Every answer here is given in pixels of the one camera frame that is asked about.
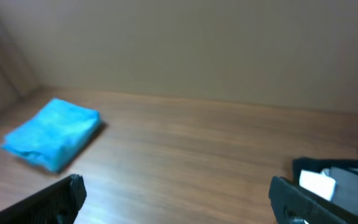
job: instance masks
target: gray wall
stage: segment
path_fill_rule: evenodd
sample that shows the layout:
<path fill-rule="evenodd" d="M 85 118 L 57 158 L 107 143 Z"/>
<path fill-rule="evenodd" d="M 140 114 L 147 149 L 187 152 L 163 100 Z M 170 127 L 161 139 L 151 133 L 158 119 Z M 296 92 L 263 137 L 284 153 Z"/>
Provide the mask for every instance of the gray wall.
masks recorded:
<path fill-rule="evenodd" d="M 358 113 L 358 0 L 0 0 L 44 85 Z"/>

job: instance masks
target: brown wooden surface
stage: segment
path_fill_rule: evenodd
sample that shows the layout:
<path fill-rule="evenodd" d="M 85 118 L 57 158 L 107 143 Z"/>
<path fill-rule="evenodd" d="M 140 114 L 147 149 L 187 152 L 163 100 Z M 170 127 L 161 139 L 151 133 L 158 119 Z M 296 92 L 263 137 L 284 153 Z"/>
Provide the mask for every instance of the brown wooden surface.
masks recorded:
<path fill-rule="evenodd" d="M 51 88 L 0 117 L 0 144 L 54 96 L 107 127 L 60 175 L 0 150 L 0 210 L 78 173 L 76 223 L 273 223 L 270 179 L 292 159 L 358 158 L 358 115 Z"/>

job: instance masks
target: dark gray fabric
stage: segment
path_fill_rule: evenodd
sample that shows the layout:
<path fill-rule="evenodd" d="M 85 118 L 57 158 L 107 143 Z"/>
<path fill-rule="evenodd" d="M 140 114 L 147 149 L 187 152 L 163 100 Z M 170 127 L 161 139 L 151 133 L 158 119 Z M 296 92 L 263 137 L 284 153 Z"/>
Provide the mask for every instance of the dark gray fabric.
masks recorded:
<path fill-rule="evenodd" d="M 332 167 L 329 176 L 336 181 L 332 203 L 358 215 L 358 175 Z"/>

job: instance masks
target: black fabric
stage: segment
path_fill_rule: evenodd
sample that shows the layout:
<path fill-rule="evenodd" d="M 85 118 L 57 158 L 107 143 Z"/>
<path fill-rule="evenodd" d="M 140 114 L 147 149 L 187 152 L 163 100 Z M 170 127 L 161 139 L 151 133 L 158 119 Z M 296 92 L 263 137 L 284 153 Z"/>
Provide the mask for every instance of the black fabric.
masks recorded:
<path fill-rule="evenodd" d="M 294 159 L 292 161 L 292 174 L 293 181 L 299 184 L 299 178 L 302 170 L 308 170 L 312 172 L 321 172 L 325 168 L 338 167 L 345 170 L 349 168 L 358 169 L 357 159 L 312 159 L 308 157 L 302 157 Z"/>

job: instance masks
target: blue cloth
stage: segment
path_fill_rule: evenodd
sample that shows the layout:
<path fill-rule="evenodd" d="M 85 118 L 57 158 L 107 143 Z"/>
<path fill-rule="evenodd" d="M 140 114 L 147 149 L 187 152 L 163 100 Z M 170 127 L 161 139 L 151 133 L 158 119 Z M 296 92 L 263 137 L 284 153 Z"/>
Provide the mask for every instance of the blue cloth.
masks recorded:
<path fill-rule="evenodd" d="M 52 172 L 64 168 L 100 126 L 99 112 L 52 99 L 5 136 L 3 149 Z"/>

